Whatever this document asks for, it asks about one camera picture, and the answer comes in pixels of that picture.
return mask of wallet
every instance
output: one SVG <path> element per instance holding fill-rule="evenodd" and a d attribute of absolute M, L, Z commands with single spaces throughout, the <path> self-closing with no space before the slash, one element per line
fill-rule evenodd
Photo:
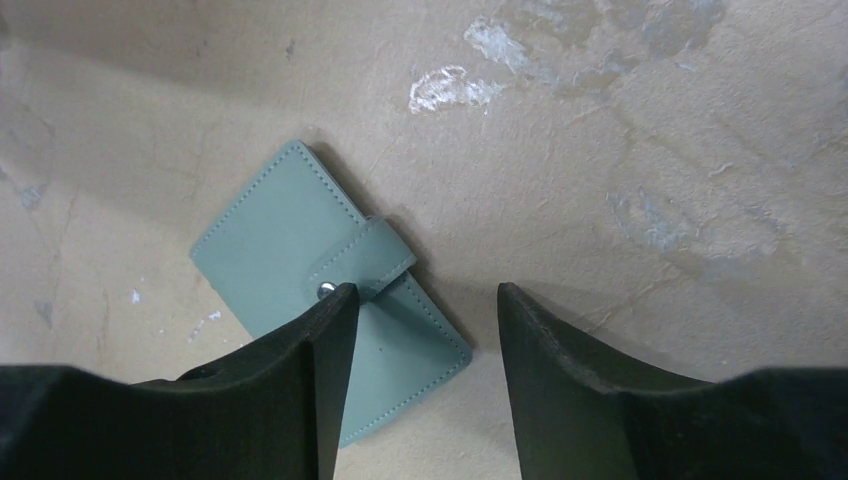
<path fill-rule="evenodd" d="M 406 243 L 366 218 L 310 150 L 287 143 L 198 239 L 191 258 L 254 338 L 353 283 L 359 327 L 340 446 L 390 422 L 471 361 L 418 285 Z"/>

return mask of concrete floor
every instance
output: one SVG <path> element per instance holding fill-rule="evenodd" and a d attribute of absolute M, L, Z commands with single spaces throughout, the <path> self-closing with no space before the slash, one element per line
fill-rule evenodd
<path fill-rule="evenodd" d="M 187 252 L 301 138 L 476 349 L 337 478 L 518 477 L 500 281 L 701 378 L 848 363 L 848 2 L 0 8 L 4 362 L 134 382 L 248 342 Z"/>

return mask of wallet stitching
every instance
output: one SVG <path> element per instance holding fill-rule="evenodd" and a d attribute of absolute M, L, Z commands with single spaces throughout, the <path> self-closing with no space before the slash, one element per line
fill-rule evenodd
<path fill-rule="evenodd" d="M 339 198 L 338 192 L 337 192 L 337 191 L 336 191 L 336 189 L 335 189 L 335 188 L 334 188 L 334 187 L 333 187 L 333 186 L 332 186 L 332 185 L 331 185 L 331 184 L 327 181 L 326 177 L 325 177 L 325 176 L 324 176 L 324 175 L 323 175 L 323 174 L 322 174 L 322 173 L 321 173 L 321 172 L 320 172 L 317 168 L 315 168 L 315 166 L 312 164 L 312 162 L 310 162 L 310 161 L 309 161 L 309 158 L 308 158 L 308 157 L 307 157 L 307 156 L 303 153 L 303 150 L 300 148 L 300 145 L 295 145 L 295 146 L 291 147 L 289 150 L 286 150 L 285 152 L 283 152 L 283 153 L 282 153 L 279 157 L 277 157 L 277 159 L 276 159 L 276 160 L 274 160 L 274 163 L 272 163 L 271 165 L 269 165 L 269 166 L 268 166 L 268 168 L 266 168 L 266 169 L 265 169 L 265 171 L 263 171 L 263 172 L 262 172 L 262 174 L 259 176 L 259 178 L 257 178 L 257 179 L 256 179 L 256 180 L 255 180 L 255 181 L 254 181 L 254 182 L 250 185 L 250 188 L 248 188 L 248 189 L 247 189 L 247 191 L 246 191 L 246 192 L 244 192 L 244 193 L 241 195 L 241 197 L 239 197 L 239 199 L 236 201 L 236 203 L 234 203 L 232 207 L 230 207 L 229 209 L 227 209 L 227 212 L 226 212 L 226 213 L 224 213 L 224 216 L 223 216 L 223 217 L 221 217 L 221 219 L 220 219 L 220 220 L 218 220 L 218 222 L 216 222 L 216 223 L 215 223 L 215 225 L 214 225 L 212 228 L 210 228 L 210 229 L 209 229 L 209 231 L 206 233 L 206 235 L 204 235 L 204 236 L 203 236 L 203 238 L 202 238 L 202 239 L 201 239 L 201 240 L 197 243 L 197 246 L 194 248 L 194 251 L 191 253 L 191 257 L 192 257 L 192 258 L 194 258 L 194 257 L 197 255 L 197 253 L 200 251 L 200 248 L 201 248 L 201 247 L 202 247 L 202 246 L 206 243 L 206 241 L 207 241 L 207 240 L 209 240 L 209 238 L 210 238 L 210 237 L 211 237 L 211 236 L 212 236 L 215 232 L 217 232 L 217 231 L 218 231 L 218 229 L 219 229 L 219 228 L 221 228 L 221 226 L 223 226 L 223 224 L 224 224 L 224 223 L 225 223 L 225 222 L 226 222 L 226 221 L 230 218 L 230 215 L 232 215 L 232 214 L 233 214 L 233 212 L 235 212 L 235 211 L 236 211 L 236 209 L 237 209 L 237 208 L 238 208 L 238 207 L 242 204 L 242 202 L 244 202 L 244 201 L 245 201 L 245 199 L 247 199 L 247 197 L 248 197 L 248 196 L 250 196 L 250 194 L 251 194 L 251 193 L 253 193 L 253 190 L 255 190 L 255 189 L 256 189 L 256 187 L 258 187 L 258 186 L 259 186 L 259 184 L 260 184 L 260 183 L 262 183 L 262 181 L 265 179 L 265 177 L 267 177 L 267 176 L 268 176 L 268 174 L 269 174 L 269 173 L 271 173 L 271 171 L 272 171 L 272 170 L 274 170 L 274 168 L 276 168 L 276 167 L 277 167 L 277 165 L 279 165 L 279 164 L 283 161 L 283 158 L 284 158 L 286 155 L 288 155 L 288 154 L 289 154 L 292 150 L 298 150 L 298 153 L 300 154 L 300 157 L 303 159 L 303 161 L 304 161 L 304 162 L 306 162 L 306 164 L 309 166 L 309 168 L 312 170 L 312 172 L 313 172 L 313 173 L 315 173 L 315 175 L 318 177 L 318 179 L 319 179 L 319 180 L 321 180 L 321 183 L 323 183 L 323 184 L 324 184 L 324 187 L 326 187 L 326 188 L 327 188 L 327 190 L 329 190 L 330 194 L 331 194 L 331 195 L 333 195 L 333 198 L 335 198 L 335 199 L 336 199 L 336 202 L 338 202 L 338 203 L 339 203 L 339 205 L 340 205 L 342 208 L 344 208 L 345 212 L 347 212 L 347 214 L 348 214 L 348 216 L 350 217 L 350 219 L 351 219 L 351 220 L 353 220 L 353 221 L 354 221 L 354 223 L 356 223 L 357 225 L 361 225 L 361 224 L 362 224 L 362 221 L 361 221 L 361 220 L 359 220 L 359 219 L 357 219 L 357 218 L 353 215 L 353 213 L 350 211 L 350 209 L 347 207 L 347 205 L 345 205 L 345 204 L 344 204 L 344 202 L 342 202 L 341 198 Z M 438 385 L 438 384 L 442 383 L 442 382 L 443 382 L 443 381 L 444 381 L 444 380 L 445 380 L 445 379 L 446 379 L 446 378 L 447 378 L 450 374 L 452 374 L 454 371 L 456 371 L 456 369 L 457 369 L 457 368 L 459 368 L 459 366 L 460 366 L 460 365 L 462 365 L 463 363 L 465 363 L 465 361 L 466 361 L 465 352 L 463 352 L 463 351 L 462 351 L 462 349 L 461 349 L 461 348 L 459 348 L 459 345 L 456 343 L 456 341 L 455 341 L 455 340 L 454 340 L 454 339 L 453 339 L 450 335 L 448 335 L 448 333 L 445 331 L 445 329 L 444 329 L 444 327 L 441 325 L 441 323 L 439 323 L 439 322 L 438 322 L 438 321 L 437 321 L 437 320 L 433 317 L 433 314 L 430 312 L 430 309 L 429 309 L 429 308 L 427 308 L 427 306 L 426 306 L 426 305 L 424 305 L 424 303 L 421 301 L 421 298 L 418 296 L 418 294 L 416 294 L 416 293 L 415 293 L 415 291 L 412 289 L 412 287 L 410 287 L 410 286 L 409 286 L 409 282 L 408 282 L 406 279 L 403 279 L 403 285 L 406 287 L 406 289 L 407 289 L 407 290 L 409 290 L 409 293 L 411 293 L 411 294 L 412 294 L 412 296 L 415 298 L 415 301 L 416 301 L 416 302 L 418 302 L 418 305 L 421 307 L 421 309 L 424 311 L 424 313 L 426 313 L 426 314 L 427 314 L 427 317 L 428 317 L 428 318 L 429 318 L 429 319 L 430 319 L 433 323 L 435 323 L 435 324 L 436 324 L 436 326 L 439 328 L 439 331 L 441 331 L 441 332 L 442 332 L 442 335 L 444 335 L 444 336 L 448 339 L 448 341 L 450 341 L 450 343 L 451 343 L 451 345 L 453 346 L 453 348 L 454 348 L 454 349 L 456 349 L 457 353 L 459 353 L 459 361 L 458 361 L 458 362 L 456 362 L 456 364 L 454 364 L 454 365 L 453 365 L 450 369 L 448 369 L 448 371 L 446 371 L 445 373 L 443 373 L 443 374 L 442 374 L 439 378 L 437 378 L 437 379 L 433 380 L 432 382 L 430 382 L 429 384 L 425 385 L 423 388 L 421 388 L 420 390 L 418 390 L 417 392 L 415 392 L 414 394 L 412 394 L 409 398 L 407 398 L 406 400 L 404 400 L 404 401 L 402 401 L 402 402 L 398 403 L 398 404 L 397 404 L 397 405 L 395 405 L 394 407 L 390 408 L 390 409 L 389 409 L 389 410 L 387 410 L 385 413 L 383 413 L 383 414 L 382 414 L 382 415 L 380 415 L 379 417 L 375 418 L 374 420 L 372 420 L 370 423 L 368 423 L 368 424 L 367 424 L 367 425 L 365 425 L 364 427 L 361 427 L 359 430 L 357 430 L 357 431 L 353 432 L 352 434 L 348 435 L 348 436 L 347 436 L 347 437 L 345 437 L 342 441 L 345 441 L 345 442 L 346 442 L 346 441 L 348 441 L 348 440 L 350 440 L 350 439 L 352 439 L 352 438 L 356 437 L 356 436 L 357 436 L 357 435 L 359 435 L 360 433 L 362 433 L 362 432 L 364 432 L 365 430 L 367 430 L 367 429 L 369 429 L 369 428 L 373 427 L 375 424 L 377 424 L 378 422 L 380 422 L 380 421 L 381 421 L 381 420 L 383 420 L 384 418 L 386 418 L 386 417 L 388 417 L 389 415 L 391 415 L 392 413 L 396 412 L 398 409 L 400 409 L 401 407 L 403 407 L 403 406 L 404 406 L 404 405 L 406 405 L 407 403 L 411 402 L 411 401 L 412 401 L 413 399 L 415 399 L 416 397 L 421 396 L 421 395 L 422 395 L 423 393 L 425 393 L 426 391 L 428 391 L 428 390 L 430 390 L 431 388 L 435 387 L 436 385 Z"/>
<path fill-rule="evenodd" d="M 415 255 L 410 254 L 409 256 L 401 260 L 401 262 L 397 264 L 395 268 L 391 269 L 389 273 L 383 275 L 382 278 L 374 282 L 373 285 L 365 286 L 363 287 L 363 289 L 373 292 L 374 295 L 380 293 L 381 291 L 383 291 L 383 288 L 385 288 L 386 285 L 394 281 L 395 276 L 398 274 L 398 272 L 406 270 L 407 268 L 412 266 L 410 260 L 413 259 L 415 259 Z"/>
<path fill-rule="evenodd" d="M 457 369 L 457 368 L 459 368 L 459 366 L 460 366 L 460 365 L 462 365 L 463 363 L 465 363 L 465 358 L 466 358 L 466 357 L 465 357 L 465 352 L 463 352 L 463 351 L 462 351 L 462 349 L 461 349 L 461 348 L 459 348 L 459 345 L 457 345 L 456 341 L 455 341 L 455 340 L 454 340 L 454 339 L 453 339 L 450 335 L 448 335 L 448 332 L 446 332 L 446 331 L 445 331 L 445 329 L 444 329 L 444 327 L 442 327 L 441 323 L 439 323 L 439 322 L 438 322 L 435 318 L 433 318 L 433 314 L 430 312 L 430 309 L 429 309 L 429 308 L 427 308 L 427 306 L 426 306 L 426 305 L 424 305 L 424 302 L 422 302 L 422 301 L 421 301 L 421 298 L 418 296 L 418 294 L 416 294 L 416 293 L 415 293 L 415 290 L 413 290 L 413 289 L 412 289 L 412 287 L 410 287 L 410 286 L 409 286 L 409 282 L 408 282 L 408 281 L 407 281 L 407 279 L 405 279 L 405 278 L 403 279 L 403 285 L 406 287 L 406 289 L 407 289 L 407 290 L 409 290 L 409 293 L 410 293 L 410 294 L 412 294 L 412 296 L 415 298 L 415 301 L 416 301 L 416 302 L 418 302 L 418 305 L 421 307 L 421 309 L 422 309 L 422 310 L 424 310 L 424 313 L 426 313 L 426 314 L 427 314 L 427 317 L 429 317 L 429 318 L 430 318 L 430 320 L 432 320 L 432 321 L 433 321 L 433 323 L 435 323 L 435 324 L 436 324 L 436 326 L 437 326 L 437 327 L 439 327 L 439 331 L 441 331 L 441 332 L 442 332 L 442 335 L 444 335 L 444 336 L 445 336 L 445 338 L 447 338 L 447 339 L 448 339 L 448 341 L 450 341 L 451 345 L 453 345 L 453 348 L 455 348 L 455 349 L 456 349 L 456 351 L 459 353 L 459 361 L 458 361 L 458 362 L 456 362 L 456 364 L 454 364 L 454 365 L 453 365 L 450 369 L 448 369 L 448 371 L 446 371 L 445 373 L 443 373 L 443 374 L 442 374 L 439 378 L 437 378 L 437 379 L 433 380 L 432 382 L 428 383 L 428 384 L 427 384 L 427 385 L 425 385 L 423 388 L 421 388 L 421 389 L 420 389 L 420 390 L 418 390 L 417 392 L 413 393 L 413 394 L 412 394 L 409 398 L 407 398 L 406 400 L 404 400 L 404 401 L 402 401 L 402 402 L 398 403 L 397 405 L 395 405 L 394 407 L 390 408 L 390 409 L 389 409 L 389 410 L 387 410 L 385 413 L 383 413 L 383 414 L 382 414 L 382 415 L 380 415 L 379 417 L 377 417 L 377 418 L 375 418 L 374 420 L 372 420 L 372 421 L 371 421 L 371 423 L 369 423 L 368 425 L 365 425 L 364 427 L 361 427 L 359 430 L 357 430 L 357 431 L 355 431 L 355 432 L 351 433 L 350 435 L 346 436 L 345 438 L 343 438 L 343 439 L 342 439 L 342 442 L 346 442 L 346 441 L 348 441 L 348 440 L 350 440 L 350 439 L 352 439 L 352 438 L 356 437 L 356 436 L 357 436 L 357 435 L 359 435 L 360 433 L 364 432 L 365 430 L 368 430 L 369 428 L 373 427 L 374 425 L 376 425 L 377 423 L 379 423 L 379 422 L 380 422 L 381 420 L 383 420 L 384 418 L 388 417 L 388 416 L 389 416 L 389 415 L 391 415 L 392 413 L 396 412 L 398 409 L 402 408 L 402 407 L 403 407 L 404 405 L 406 405 L 407 403 L 409 403 L 409 402 L 411 402 L 412 400 L 414 400 L 416 397 L 419 397 L 419 396 L 421 396 L 423 393 L 427 392 L 427 390 L 430 390 L 431 388 L 435 387 L 436 385 L 441 384 L 443 381 L 445 381 L 445 379 L 446 379 L 446 378 L 447 378 L 450 374 L 452 374 L 454 371 L 456 371 L 456 369 Z"/>
<path fill-rule="evenodd" d="M 362 232 L 360 232 L 360 234 L 359 234 L 359 235 L 357 235 L 357 236 L 356 236 L 353 240 L 351 240 L 351 242 L 350 242 L 350 243 L 348 243 L 348 244 L 347 244 L 344 248 L 342 248 L 342 249 L 341 249 L 341 251 L 340 251 L 339 253 L 337 253 L 337 254 L 333 255 L 333 258 L 331 258 L 331 259 L 330 259 L 327 263 L 325 263 L 323 267 L 319 268 L 318 270 L 316 270 L 316 271 L 315 271 L 315 273 L 313 273 L 312 275 L 310 275 L 310 276 L 309 276 L 309 280 L 308 280 L 308 281 L 309 281 L 309 282 L 311 282 L 312 280 L 314 280 L 315 278 L 317 278 L 317 277 L 318 277 L 318 275 L 321 275 L 321 272 L 323 272 L 324 270 L 326 270 L 326 269 L 327 269 L 330 265 L 332 265 L 332 264 L 333 264 L 336 260 L 338 260 L 339 258 L 341 258 L 341 256 L 342 256 L 342 255 L 344 255 L 344 254 L 345 254 L 345 252 L 347 252 L 348 250 L 350 250 L 351 248 L 353 248 L 353 246 L 354 246 L 354 245 L 356 245 L 356 244 L 357 244 L 360 240 L 362 240 L 362 239 L 365 237 L 365 235 L 366 235 L 368 232 L 370 232 L 370 231 L 371 231 L 374 227 L 376 227 L 379 223 L 380 223 L 380 222 L 374 222 L 374 223 L 372 223 L 371 225 L 368 225 L 367 227 L 365 227 L 365 230 L 363 230 Z"/>
<path fill-rule="evenodd" d="M 247 200 L 247 197 L 249 197 L 250 194 L 253 193 L 253 191 L 256 189 L 256 187 L 258 187 L 259 184 L 262 183 L 263 180 L 265 180 L 265 177 L 267 177 L 268 174 L 271 173 L 271 171 L 273 171 L 275 168 L 277 168 L 277 165 L 282 163 L 282 161 L 286 157 L 286 155 L 290 154 L 292 152 L 292 150 L 298 151 L 297 153 L 300 154 L 300 158 L 303 159 L 304 163 L 306 163 L 309 166 L 309 169 L 312 170 L 312 172 L 318 177 L 319 180 L 321 180 L 321 183 L 323 183 L 324 187 L 327 190 L 330 191 L 330 194 L 333 195 L 333 198 L 336 199 L 336 201 L 339 203 L 339 205 L 341 205 L 341 207 L 344 208 L 345 212 L 347 212 L 347 215 L 350 217 L 350 219 L 353 220 L 354 223 L 356 223 L 357 225 L 362 224 L 362 222 L 353 215 L 353 213 L 350 211 L 350 209 L 347 207 L 347 205 L 345 205 L 344 202 L 342 202 L 341 198 L 339 198 L 338 192 L 336 191 L 336 189 L 332 185 L 330 185 L 330 183 L 327 181 L 326 177 L 324 177 L 324 175 L 321 174 L 321 172 L 318 171 L 317 168 L 315 168 L 315 165 L 313 165 L 312 162 L 309 161 L 309 158 L 303 153 L 303 150 L 301 150 L 300 145 L 295 145 L 295 146 L 289 148 L 288 150 L 284 151 L 283 153 L 281 153 L 280 156 L 277 157 L 276 160 L 274 160 L 274 163 L 272 163 L 271 165 L 268 165 L 268 168 L 266 168 L 262 172 L 262 174 L 259 175 L 259 178 L 257 178 L 256 180 L 253 181 L 253 183 L 250 185 L 250 187 L 247 189 L 247 191 L 245 191 L 239 197 L 239 199 L 236 200 L 236 203 L 234 203 L 230 208 L 227 209 L 226 212 L 224 212 L 224 215 L 221 217 L 221 219 L 218 220 L 215 223 L 215 225 L 213 225 L 212 228 L 210 228 L 206 232 L 206 235 L 204 235 L 203 238 L 200 239 L 199 242 L 197 242 L 197 246 L 195 246 L 194 250 L 191 252 L 191 258 L 195 258 L 197 256 L 197 254 L 200 252 L 200 249 L 203 247 L 203 245 L 206 243 L 206 241 L 209 240 L 212 237 L 212 235 L 214 235 L 218 231 L 218 229 L 221 228 L 224 225 L 224 223 L 226 223 L 227 220 L 229 220 L 230 215 L 232 215 L 236 211 L 236 209 L 241 206 L 242 202 Z"/>

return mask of floor stain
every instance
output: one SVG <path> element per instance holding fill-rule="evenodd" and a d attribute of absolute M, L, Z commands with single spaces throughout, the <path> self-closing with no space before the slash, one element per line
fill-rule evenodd
<path fill-rule="evenodd" d="M 518 28 L 556 38 L 565 48 L 585 47 L 602 18 L 592 0 L 527 0 L 506 17 Z"/>
<path fill-rule="evenodd" d="M 678 0 L 649 9 L 642 40 L 651 53 L 671 57 L 707 44 L 710 29 L 724 19 L 721 0 Z"/>
<path fill-rule="evenodd" d="M 188 343 L 193 343 L 197 336 L 200 335 L 200 330 L 203 329 L 203 325 L 206 324 L 206 319 L 201 319 L 200 322 L 191 330 L 191 333 L 188 336 Z"/>
<path fill-rule="evenodd" d="M 33 302 L 33 307 L 44 323 L 53 328 L 53 303 L 47 300 L 36 300 Z"/>
<path fill-rule="evenodd" d="M 635 55 L 625 56 L 621 49 L 613 47 L 604 55 L 599 67 L 589 67 L 574 75 L 571 84 L 563 85 L 558 94 L 564 97 L 594 95 L 599 100 L 608 100 L 608 89 L 621 76 L 627 75 L 641 61 Z"/>
<path fill-rule="evenodd" d="M 698 236 L 698 226 L 672 201 L 657 202 L 642 187 L 638 198 L 610 193 L 607 204 L 622 233 L 659 253 L 680 250 Z"/>
<path fill-rule="evenodd" d="M 35 210 L 41 203 L 41 198 L 44 196 L 44 192 L 46 190 L 46 184 L 27 187 L 21 190 L 21 192 L 19 193 L 19 196 L 21 198 L 21 205 L 27 210 Z"/>
<path fill-rule="evenodd" d="M 610 8 L 606 16 L 610 22 L 623 30 L 635 30 L 645 23 L 650 0 L 607 0 Z"/>
<path fill-rule="evenodd" d="M 291 60 L 294 57 L 294 39 L 292 38 L 289 42 L 289 46 L 286 47 L 286 60 Z"/>

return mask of white paint spot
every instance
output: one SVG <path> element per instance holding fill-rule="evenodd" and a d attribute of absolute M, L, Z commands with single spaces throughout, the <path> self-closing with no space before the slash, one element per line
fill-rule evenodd
<path fill-rule="evenodd" d="M 485 17 L 477 17 L 465 30 L 462 37 L 487 59 L 506 65 L 512 73 L 538 78 L 542 83 L 555 85 L 559 76 L 552 67 L 534 62 L 529 53 L 506 31 L 507 24 L 495 23 Z"/>
<path fill-rule="evenodd" d="M 459 65 L 447 65 L 427 72 L 409 89 L 409 110 L 435 112 L 450 105 L 488 105 L 503 85 L 465 80 L 467 72 Z"/>
<path fill-rule="evenodd" d="M 485 17 L 474 19 L 462 38 L 487 59 L 509 67 L 512 73 L 519 73 L 527 68 L 529 60 L 524 45 L 510 38 L 503 26 Z"/>
<path fill-rule="evenodd" d="M 731 168 L 731 167 L 733 167 L 733 163 L 727 162 L 724 165 L 718 167 L 717 169 L 712 170 L 711 172 L 707 173 L 707 178 L 713 178 L 716 175 L 721 175 L 722 173 L 724 173 L 725 170 L 727 170 L 728 168 Z"/>
<path fill-rule="evenodd" d="M 678 68 L 682 68 L 683 70 L 689 70 L 690 72 L 696 72 L 697 70 L 691 63 L 686 62 L 674 62 Z"/>
<path fill-rule="evenodd" d="M 41 203 L 41 198 L 47 190 L 47 185 L 38 185 L 35 187 L 27 187 L 20 192 L 21 205 L 27 210 L 35 210 L 38 204 Z"/>
<path fill-rule="evenodd" d="M 196 327 L 194 327 L 194 330 L 192 330 L 191 334 L 188 336 L 188 343 L 193 342 L 197 338 L 197 335 L 200 334 L 200 330 L 203 328 L 203 324 L 205 323 L 206 319 L 203 319 L 197 324 Z"/>

